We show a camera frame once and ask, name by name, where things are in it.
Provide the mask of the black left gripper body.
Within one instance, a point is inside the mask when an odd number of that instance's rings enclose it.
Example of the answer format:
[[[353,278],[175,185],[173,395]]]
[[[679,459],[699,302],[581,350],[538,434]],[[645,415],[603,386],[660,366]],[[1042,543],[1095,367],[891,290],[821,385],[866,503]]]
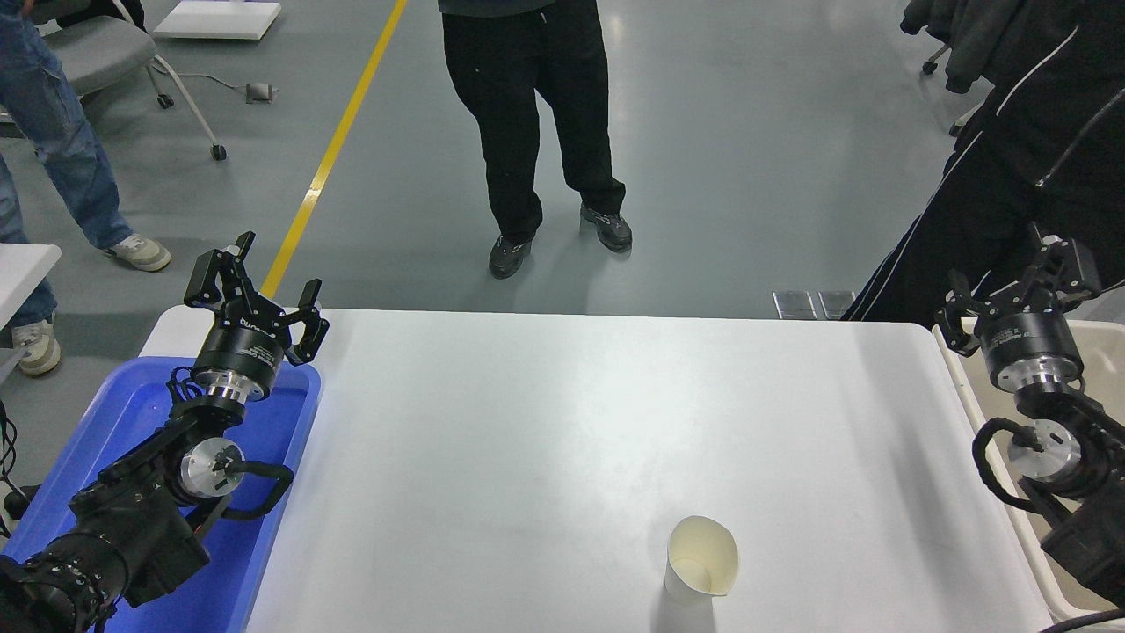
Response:
[[[242,317],[214,316],[210,331],[194,361],[197,385],[233,382],[244,394],[270,394],[285,358],[287,336],[261,329]]]

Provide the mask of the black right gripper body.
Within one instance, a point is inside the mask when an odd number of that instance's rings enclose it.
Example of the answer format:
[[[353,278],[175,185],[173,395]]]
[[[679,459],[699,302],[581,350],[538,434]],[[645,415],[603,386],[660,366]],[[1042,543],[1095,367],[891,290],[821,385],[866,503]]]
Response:
[[[1024,360],[1060,360],[1065,376],[1080,376],[1084,362],[1064,316],[1058,311],[1018,311],[979,317],[979,341],[990,376]]]

